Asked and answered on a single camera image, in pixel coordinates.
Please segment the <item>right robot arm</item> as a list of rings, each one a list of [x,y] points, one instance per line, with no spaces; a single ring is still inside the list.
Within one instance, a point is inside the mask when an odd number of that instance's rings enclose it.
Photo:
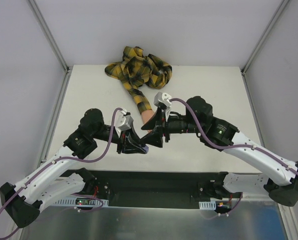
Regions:
[[[298,161],[283,158],[258,145],[236,126],[213,115],[213,107],[200,96],[183,101],[167,93],[154,98],[154,115],[143,126],[145,144],[162,148],[171,134],[195,134],[205,146],[237,157],[259,174],[220,172],[203,187],[205,194],[222,199],[228,194],[251,193],[293,207],[298,202]]]

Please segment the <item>purple nail polish bottle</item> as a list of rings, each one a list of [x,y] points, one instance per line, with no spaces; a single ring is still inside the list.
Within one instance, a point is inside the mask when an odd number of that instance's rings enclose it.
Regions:
[[[148,151],[149,151],[149,147],[148,146],[145,146],[145,147],[142,148],[142,150],[143,150],[143,153],[144,154],[147,154]]]

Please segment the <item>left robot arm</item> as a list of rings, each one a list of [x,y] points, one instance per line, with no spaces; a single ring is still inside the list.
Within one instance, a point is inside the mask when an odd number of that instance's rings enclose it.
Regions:
[[[87,110],[78,128],[49,160],[17,183],[6,182],[0,187],[1,205],[18,228],[30,225],[43,210],[67,195],[93,192],[95,178],[85,168],[58,183],[54,181],[77,163],[88,163],[86,157],[97,148],[97,140],[105,141],[107,146],[94,162],[105,157],[111,144],[117,145],[118,154],[148,153],[148,146],[135,132],[131,114],[119,107],[114,113],[121,115],[105,125],[101,110]]]

